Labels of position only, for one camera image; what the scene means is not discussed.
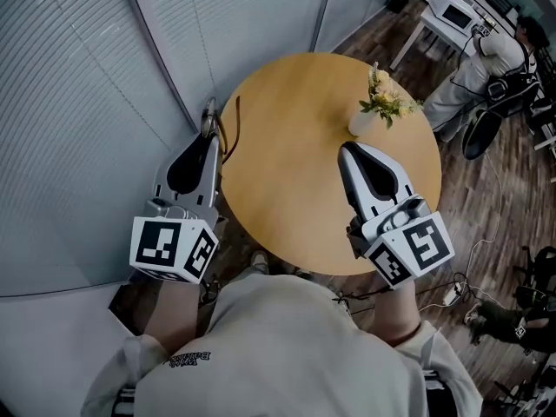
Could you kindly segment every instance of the sneaker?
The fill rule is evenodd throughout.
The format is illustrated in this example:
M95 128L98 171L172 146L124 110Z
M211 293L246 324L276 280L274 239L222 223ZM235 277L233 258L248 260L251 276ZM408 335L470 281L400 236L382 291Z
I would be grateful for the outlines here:
M267 253L262 250L256 250L251 256L251 266L254 266L262 272L268 274L268 257Z
M480 303L475 303L473 307L467 311L466 315L463 317L463 324L469 326L472 321L479 318L479 306Z

